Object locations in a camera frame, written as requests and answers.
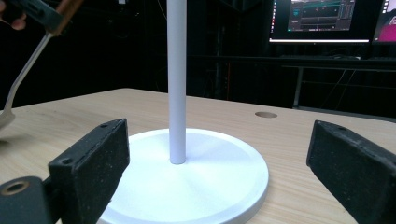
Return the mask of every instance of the table top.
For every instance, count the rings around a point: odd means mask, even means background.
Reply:
[[[396,124],[388,121],[191,96],[186,104],[187,128],[231,135],[265,159],[268,192],[249,224],[356,223],[306,165],[316,119],[342,125],[396,153]],[[104,122],[126,118],[128,134],[133,135],[167,129],[169,115],[166,93],[133,89],[22,106],[13,112],[16,119],[0,132],[0,183],[26,175],[47,178],[50,161]]]

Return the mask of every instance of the wooden handle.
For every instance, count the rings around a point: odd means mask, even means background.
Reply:
[[[53,35],[59,35],[67,23],[69,23],[69,21],[72,19],[73,15],[79,9],[83,1],[84,0],[63,0],[59,6],[57,6],[56,11],[63,15],[64,19],[56,30],[49,30],[49,32]]]

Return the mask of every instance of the white disc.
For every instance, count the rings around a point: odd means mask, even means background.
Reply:
[[[99,223],[245,223],[261,208],[268,167],[245,142],[186,130],[183,164],[169,161],[169,130],[129,137],[131,162]]]

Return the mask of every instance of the computer monitor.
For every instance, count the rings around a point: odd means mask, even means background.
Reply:
[[[370,44],[380,2],[274,0],[270,43]]]
[[[372,43],[396,45],[396,0],[383,0]]]

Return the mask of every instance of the dark background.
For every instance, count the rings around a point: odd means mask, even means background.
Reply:
[[[59,1],[46,1],[57,6]],[[270,45],[272,1],[188,0],[187,94],[292,108],[297,69],[190,56],[342,54],[396,57],[396,46]],[[63,36],[53,37],[22,82],[14,106],[117,88],[167,92],[166,1],[86,0]],[[0,22],[0,105],[44,36]],[[305,69],[300,105],[396,118],[396,73]]]

